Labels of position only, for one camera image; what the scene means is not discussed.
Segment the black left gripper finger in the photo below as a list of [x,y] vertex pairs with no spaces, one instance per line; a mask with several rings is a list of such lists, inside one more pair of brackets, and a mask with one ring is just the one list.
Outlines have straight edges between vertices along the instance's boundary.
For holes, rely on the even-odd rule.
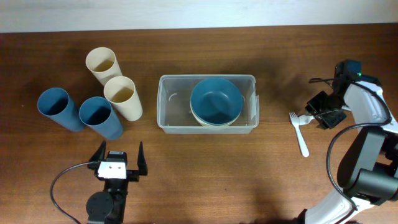
[[96,170],[100,166],[100,163],[104,160],[106,150],[106,141],[102,141],[97,151],[88,160],[87,168]]
[[137,166],[138,166],[138,171],[139,175],[148,175],[148,167],[144,155],[144,146],[143,142],[140,142],[139,145],[139,152],[138,152],[138,157],[137,157]]

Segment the blue bowl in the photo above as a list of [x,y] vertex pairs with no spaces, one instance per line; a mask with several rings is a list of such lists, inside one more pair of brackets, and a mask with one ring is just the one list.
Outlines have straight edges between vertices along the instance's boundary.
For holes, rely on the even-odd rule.
[[227,123],[240,116],[243,96],[238,87],[229,80],[207,78],[193,88],[190,107],[207,123]]

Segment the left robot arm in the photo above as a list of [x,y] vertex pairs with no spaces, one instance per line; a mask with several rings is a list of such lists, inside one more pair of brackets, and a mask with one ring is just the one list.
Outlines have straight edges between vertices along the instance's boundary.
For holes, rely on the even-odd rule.
[[141,176],[148,174],[143,143],[139,145],[137,170],[127,169],[127,153],[106,152],[106,141],[89,159],[87,167],[104,182],[104,189],[93,194],[86,203],[88,223],[122,223],[130,182],[139,182]]

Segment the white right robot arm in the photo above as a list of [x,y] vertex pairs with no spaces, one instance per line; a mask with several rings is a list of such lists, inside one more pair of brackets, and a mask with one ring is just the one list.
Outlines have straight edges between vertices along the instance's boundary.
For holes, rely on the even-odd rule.
[[[349,223],[363,210],[397,200],[397,121],[389,110],[381,82],[362,74],[361,62],[336,64],[333,78],[324,83],[332,93],[319,92],[307,102],[306,115],[322,129],[332,129],[353,114],[355,124],[338,132],[326,152],[326,172],[333,190],[316,206],[303,210],[294,223]],[[342,158],[337,178],[330,159],[335,142],[357,129],[358,135]]]

